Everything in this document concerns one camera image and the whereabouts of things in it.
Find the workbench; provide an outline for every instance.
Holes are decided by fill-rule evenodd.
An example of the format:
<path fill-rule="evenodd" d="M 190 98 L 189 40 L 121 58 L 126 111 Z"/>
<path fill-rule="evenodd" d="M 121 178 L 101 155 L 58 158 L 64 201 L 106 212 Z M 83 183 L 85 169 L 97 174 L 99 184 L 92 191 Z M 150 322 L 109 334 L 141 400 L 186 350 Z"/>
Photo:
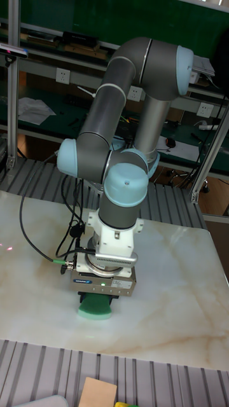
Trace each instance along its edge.
<path fill-rule="evenodd" d="M 22 191 L 18 177 L 8 181 Z M 172 188 L 162 188 L 164 200 L 172 198 Z M 86 202 L 97 201 L 91 188 Z M 186 202 L 183 195 L 183 208 L 177 206 L 183 223 L 193 219 Z M 117 384 L 117 400 L 140 407 L 228 405 L 229 288 L 208 231 L 145 221 L 135 241 L 132 297 L 113 300 L 110 320 L 88 321 L 77 315 L 70 274 L 61 276 L 23 238 L 19 205 L 18 195 L 0 192 L 0 407 L 53 394 L 77 406 L 86 376 Z M 23 220 L 29 238 L 53 256 L 69 222 L 66 207 L 26 198 Z"/>
<path fill-rule="evenodd" d="M 0 95 L 7 97 L 7 82 L 0 82 Z M 40 126 L 19 120 L 19 132 L 57 142 L 62 142 L 66 137 L 77 137 L 81 120 L 88 113 L 88 110 L 63 103 L 63 95 L 20 85 L 19 99 L 22 97 L 41 99 L 53 110 L 56 116 L 49 116 Z M 79 121 L 69 126 L 76 118 Z M 7 105 L 5 104 L 0 104 L 0 128 L 7 130 Z"/>

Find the wooden block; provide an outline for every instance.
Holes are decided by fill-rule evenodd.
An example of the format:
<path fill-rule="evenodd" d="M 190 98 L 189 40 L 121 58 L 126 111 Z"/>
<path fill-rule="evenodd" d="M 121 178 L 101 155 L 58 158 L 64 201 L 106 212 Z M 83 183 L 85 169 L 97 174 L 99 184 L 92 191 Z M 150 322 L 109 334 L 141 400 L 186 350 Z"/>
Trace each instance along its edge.
<path fill-rule="evenodd" d="M 171 107 L 169 109 L 169 112 L 166 116 L 167 120 L 172 120 L 172 121 L 181 121 L 181 118 L 183 116 L 184 111 L 180 109 L 174 109 L 174 107 Z"/>
<path fill-rule="evenodd" d="M 65 51 L 68 52 L 74 52 L 74 53 L 80 53 L 81 55 L 88 55 L 89 57 L 94 57 L 94 58 L 99 58 L 99 59 L 107 59 L 107 51 L 104 50 L 99 50 L 98 52 L 95 52 L 93 50 L 86 50 L 83 48 L 79 48 L 78 46 L 71 46 L 71 45 L 65 45 L 64 47 Z"/>
<path fill-rule="evenodd" d="M 38 39 L 38 38 L 32 38 L 32 37 L 28 37 L 28 42 L 38 44 L 38 45 L 50 46 L 52 48 L 58 47 L 58 45 L 60 43 L 60 41 L 54 41 L 51 43 L 50 41 L 46 41 L 45 39 Z"/>
<path fill-rule="evenodd" d="M 26 33 L 24 33 L 24 32 L 21 32 L 21 33 L 20 33 L 20 39 L 25 39 L 25 40 L 27 40 L 27 39 L 28 39 L 28 34 L 26 34 Z"/>
<path fill-rule="evenodd" d="M 0 28 L 0 33 L 7 36 L 8 35 L 8 30 L 6 28 Z"/>
<path fill-rule="evenodd" d="M 99 50 L 99 43 L 96 44 L 95 47 L 91 48 L 89 46 L 86 45 L 80 45 L 80 44 L 76 44 L 76 43 L 70 43 L 71 46 L 75 47 L 75 48 L 81 48 L 82 50 L 88 50 L 88 51 L 98 51 Z"/>
<path fill-rule="evenodd" d="M 114 407 L 117 386 L 86 377 L 79 407 Z"/>

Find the black cable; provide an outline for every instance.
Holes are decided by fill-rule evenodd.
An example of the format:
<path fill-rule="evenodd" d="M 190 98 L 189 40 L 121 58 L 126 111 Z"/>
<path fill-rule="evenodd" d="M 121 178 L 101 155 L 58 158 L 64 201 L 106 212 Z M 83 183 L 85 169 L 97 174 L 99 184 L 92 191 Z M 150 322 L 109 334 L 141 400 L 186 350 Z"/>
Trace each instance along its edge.
<path fill-rule="evenodd" d="M 34 173 L 31 175 L 31 177 L 30 177 L 30 179 L 29 179 L 29 182 L 28 182 L 28 184 L 27 184 L 27 187 L 26 187 L 26 189 L 25 189 L 25 192 L 24 192 L 24 194 L 22 195 L 22 200 L 21 200 L 21 203 L 20 203 L 20 210 L 19 210 L 20 227 L 21 227 L 21 229 L 22 229 L 22 233 L 23 233 L 23 235 L 24 235 L 26 241 L 28 241 L 28 243 L 32 246 L 32 248 L 33 248 L 34 250 L 36 250 L 36 251 L 37 251 L 40 255 L 42 255 L 45 259 L 47 259 L 48 261 L 51 261 L 51 262 L 53 262 L 53 259 L 51 259 L 51 258 L 48 257 L 46 254 L 44 254 L 42 251 L 40 251 L 40 250 L 31 242 L 31 240 L 29 240 L 29 238 L 28 238 L 28 236 L 27 236 L 27 234 L 26 234 L 26 232 L 25 232 L 25 230 L 24 230 L 24 226 L 23 226 L 23 221 L 22 221 L 22 209 L 23 209 L 23 204 L 24 204 L 24 200 L 25 200 L 26 193 L 27 193 L 27 191 L 28 191 L 28 189 L 29 189 L 29 186 L 30 186 L 30 183 L 31 183 L 33 177 L 37 174 L 38 170 L 39 170 L 47 161 L 49 161 L 51 158 L 53 158 L 53 157 L 55 157 L 55 156 L 56 156 L 56 154 L 52 154 L 50 157 L 48 157 L 46 160 L 44 160 L 44 161 L 41 163 L 41 165 L 40 165 L 40 166 L 34 171 Z"/>
<path fill-rule="evenodd" d="M 75 250 L 70 250 L 69 252 L 59 254 L 59 258 L 68 256 L 72 253 L 87 253 L 87 254 L 95 254 L 95 249 L 85 249 L 84 247 L 77 247 Z"/>
<path fill-rule="evenodd" d="M 72 247 L 72 245 L 73 245 L 74 239 L 75 239 L 75 238 L 73 237 L 72 240 L 71 240 L 71 243 L 69 244 L 69 248 L 68 248 L 67 252 L 69 252 L 69 251 L 71 250 L 71 247 Z"/>
<path fill-rule="evenodd" d="M 157 151 L 168 151 L 168 153 L 171 153 L 170 147 L 168 147 L 168 148 L 158 148 L 156 150 Z"/>
<path fill-rule="evenodd" d="M 1 163 L 0 163 L 0 172 L 4 171 L 4 174 L 3 174 L 2 178 L 0 179 L 0 184 L 2 183 L 3 179 L 6 176 L 6 173 L 8 171 L 6 168 L 7 158 L 8 158 L 8 155 L 7 155 L 7 153 L 5 153 L 5 155 L 3 156 L 3 159 L 1 160 Z"/>
<path fill-rule="evenodd" d="M 222 110 L 222 107 L 223 107 L 223 103 L 224 103 L 224 101 L 225 101 L 225 98 L 226 98 L 226 95 L 224 95 L 224 97 L 223 97 L 223 99 L 222 99 L 222 101 L 221 101 L 221 105 L 220 105 L 220 107 L 219 107 L 217 116 L 216 116 L 215 119 L 213 119 L 212 127 L 211 127 L 210 130 L 208 131 L 207 136 L 206 136 L 205 140 L 204 140 L 203 143 L 202 143 L 202 146 L 201 146 L 201 148 L 200 148 L 200 152 L 199 152 L 199 155 L 198 155 L 198 157 L 197 157 L 195 166 L 193 167 L 193 169 L 192 169 L 191 172 L 190 172 L 189 179 L 188 179 L 186 182 L 185 182 L 185 180 L 184 180 L 184 182 L 183 182 L 183 184 L 181 184 L 180 188 L 187 188 L 187 186 L 197 177 L 198 172 L 199 172 L 199 170 L 200 170 L 200 167 L 196 169 L 196 166 L 197 166 L 198 161 L 199 161 L 199 159 L 200 159 L 200 156 L 201 156 L 201 154 L 202 154 L 202 152 L 203 152 L 203 149 L 204 149 L 204 146 L 205 146 L 205 144 L 206 144 L 206 142 L 207 142 L 207 139 L 209 138 L 209 136 L 210 136 L 210 134 L 211 134 L 211 132 L 212 132 L 212 130 L 213 130 L 214 121 L 216 121 L 216 120 L 218 119 L 219 114 L 220 114 L 220 112 L 221 112 L 221 110 Z"/>
<path fill-rule="evenodd" d="M 82 216 L 83 216 L 83 187 L 84 187 L 84 181 L 82 179 L 82 183 L 81 183 L 81 207 L 80 207 L 80 219 L 82 220 Z"/>
<path fill-rule="evenodd" d="M 221 181 L 222 183 L 226 184 L 226 185 L 229 185 L 229 183 L 226 183 L 226 181 L 223 181 L 222 179 L 218 178 L 218 180 Z"/>
<path fill-rule="evenodd" d="M 64 201 L 64 204 L 66 205 L 66 207 L 70 210 L 70 212 L 71 213 L 74 213 L 74 215 L 76 216 L 76 218 L 78 219 L 78 221 L 80 222 L 80 223 L 82 223 L 82 220 L 80 219 L 80 217 L 75 213 L 75 212 L 73 212 L 73 210 L 72 210 L 72 208 L 71 208 L 71 206 L 67 203 L 67 200 L 66 200 L 66 198 L 65 198 L 65 196 L 64 196 L 64 186 L 65 186 L 65 183 L 66 183 L 66 179 L 68 178 L 68 176 L 65 176 L 64 178 L 63 178 L 63 181 L 62 181 L 62 184 L 61 184 L 61 197 L 62 197 L 62 199 L 63 199 L 63 201 Z"/>
<path fill-rule="evenodd" d="M 64 237 L 63 237 L 63 239 L 61 240 L 59 246 L 57 247 L 57 250 L 56 250 L 56 253 L 55 253 L 55 256 L 56 256 L 57 258 L 62 257 L 62 256 L 59 256 L 59 251 L 60 251 L 62 245 L 64 244 L 64 242 L 66 241 L 66 238 L 67 238 L 67 236 L 68 236 L 68 234 L 69 234 L 69 232 L 70 232 L 70 230 L 71 230 L 71 227 L 72 227 L 72 225 L 73 225 L 73 219 L 74 219 L 74 216 L 75 216 L 75 209 L 76 209 L 76 202 L 77 202 L 77 198 L 78 198 L 78 194 L 77 194 L 77 191 L 76 191 L 76 190 L 77 190 L 77 178 L 76 178 L 76 180 L 75 180 L 75 185 L 74 185 L 74 193 L 73 193 L 74 200 L 73 200 L 73 210 L 71 211 L 71 213 L 72 213 L 72 214 L 71 214 L 71 219 L 70 219 L 69 225 L 68 225 L 68 227 L 67 227 L 66 234 L 64 235 Z"/>
<path fill-rule="evenodd" d="M 25 155 L 23 154 L 23 152 L 21 152 L 21 150 L 19 150 L 19 148 L 17 148 L 17 151 L 18 151 L 18 153 L 22 156 L 22 158 L 25 158 L 25 159 L 26 159 Z"/>

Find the metal frame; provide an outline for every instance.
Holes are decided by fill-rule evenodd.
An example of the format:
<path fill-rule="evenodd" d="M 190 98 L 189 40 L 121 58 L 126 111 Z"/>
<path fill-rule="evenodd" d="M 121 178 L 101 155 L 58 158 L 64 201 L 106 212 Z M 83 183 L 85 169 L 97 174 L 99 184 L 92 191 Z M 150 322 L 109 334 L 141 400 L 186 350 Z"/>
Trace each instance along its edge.
<path fill-rule="evenodd" d="M 0 18 L 0 22 L 8 24 L 7 18 Z M 39 31 L 39 32 L 45 32 L 45 34 L 51 34 L 51 35 L 59 36 L 59 37 L 62 37 L 62 35 L 63 35 L 63 31 L 53 30 L 53 29 L 49 29 L 49 28 L 46 28 L 46 27 L 38 27 L 37 25 L 32 25 L 32 24 L 21 23 L 21 27 L 26 28 L 28 30 L 35 30 L 35 31 Z M 99 41 L 99 43 L 100 43 L 101 46 L 111 48 L 112 50 L 117 50 L 120 47 L 120 45 L 111 44 L 111 43 L 107 43 L 107 42 L 104 42 L 104 41 Z"/>
<path fill-rule="evenodd" d="M 218 91 L 217 91 L 217 89 L 219 89 L 219 88 L 216 87 L 215 92 L 213 92 L 212 90 L 208 90 L 207 88 L 200 89 L 191 84 L 188 87 L 188 91 L 191 93 L 198 93 L 199 95 L 205 95 L 205 96 L 209 96 L 209 97 L 216 97 L 217 99 L 223 99 L 224 98 L 223 92 L 220 93 L 219 92 L 220 89 Z"/>
<path fill-rule="evenodd" d="M 9 0 L 8 43 L 20 46 L 20 0 Z M 13 168 L 17 162 L 18 134 L 18 75 L 19 58 L 8 68 L 8 159 L 7 168 Z"/>
<path fill-rule="evenodd" d="M 212 8 L 217 11 L 223 11 L 224 13 L 229 13 L 228 7 L 221 6 L 219 3 L 218 4 L 212 4 L 210 2 L 203 3 L 203 1 L 199 1 L 199 0 L 179 0 L 179 1 L 184 1 L 185 3 L 196 4 L 197 6 L 201 6 L 201 7 Z"/>
<path fill-rule="evenodd" d="M 225 110 L 225 113 L 216 131 L 214 139 L 212 140 L 211 145 L 207 151 L 207 154 L 200 166 L 198 176 L 195 179 L 193 186 L 191 187 L 190 196 L 191 202 L 193 202 L 193 204 L 198 203 L 198 195 L 200 189 L 204 183 L 206 176 L 208 175 L 211 169 L 212 164 L 214 163 L 214 159 L 216 158 L 216 155 L 221 147 L 221 144 L 226 136 L 228 129 L 229 129 L 229 105 Z"/>
<path fill-rule="evenodd" d="M 193 169 L 193 164 L 174 164 L 174 163 L 168 163 L 165 161 L 162 157 L 160 158 L 160 161 L 158 165 L 161 165 L 162 167 L 166 167 L 169 169 L 173 170 L 178 170 L 178 171 L 185 171 L 185 172 L 191 172 Z M 206 174 L 206 177 L 212 177 L 212 178 L 217 178 L 217 179 L 224 179 L 226 181 L 229 181 L 229 175 L 224 175 L 224 174 L 219 174 L 218 172 L 209 172 Z"/>
<path fill-rule="evenodd" d="M 76 65 L 84 65 L 87 66 L 87 63 L 82 63 L 80 61 L 75 61 L 75 60 L 70 60 L 70 59 L 64 59 L 63 57 L 60 57 L 59 59 L 65 60 L 65 62 L 69 63 L 74 63 Z M 0 55 L 0 66 L 4 66 L 4 57 Z M 55 79 L 56 78 L 56 70 L 57 67 L 49 64 L 44 64 L 42 62 L 36 62 L 33 60 L 20 60 L 20 70 L 24 71 L 26 73 L 30 74 L 35 74 L 39 76 L 43 76 L 45 78 L 50 78 L 50 79 Z M 101 84 L 102 78 L 98 76 L 92 76 L 88 74 L 83 74 L 81 72 L 76 72 L 74 70 L 71 70 L 71 75 L 70 75 L 70 83 L 75 84 L 75 85 L 80 85 L 80 86 L 87 86 L 89 88 L 94 88 L 98 89 L 100 84 Z M 141 100 L 145 99 L 146 94 L 142 92 L 141 95 Z M 177 99 L 173 100 L 171 103 L 171 107 L 174 109 L 180 109 L 180 110 L 185 110 L 189 111 L 191 113 L 197 113 L 199 107 L 200 107 L 201 101 L 193 98 L 193 97 L 178 97 Z M 214 108 L 211 113 L 211 117 L 216 117 L 218 114 L 220 102 L 219 104 L 214 103 Z M 221 109 L 221 113 L 219 118 L 222 117 L 223 113 L 225 111 L 225 107 L 223 106 Z"/>
<path fill-rule="evenodd" d="M 228 372 L 0 341 L 0 405 L 58 394 L 78 407 L 86 377 L 117 385 L 116 401 L 141 407 L 226 407 Z"/>
<path fill-rule="evenodd" d="M 222 216 L 203 214 L 204 221 L 229 224 L 229 205 Z"/>

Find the white marble surface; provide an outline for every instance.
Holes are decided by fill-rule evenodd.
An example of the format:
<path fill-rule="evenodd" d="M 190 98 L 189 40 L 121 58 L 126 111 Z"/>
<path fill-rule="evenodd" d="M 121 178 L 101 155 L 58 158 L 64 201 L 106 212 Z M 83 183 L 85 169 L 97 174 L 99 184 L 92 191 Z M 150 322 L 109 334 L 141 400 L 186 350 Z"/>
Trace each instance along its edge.
<path fill-rule="evenodd" d="M 20 197 L 0 192 L 0 337 L 42 345 L 228 369 L 229 288 L 209 233 L 146 221 L 136 236 L 137 285 L 110 320 L 78 316 L 70 274 L 20 231 Z M 49 256 L 66 230 L 64 205 L 27 199 L 24 226 Z"/>

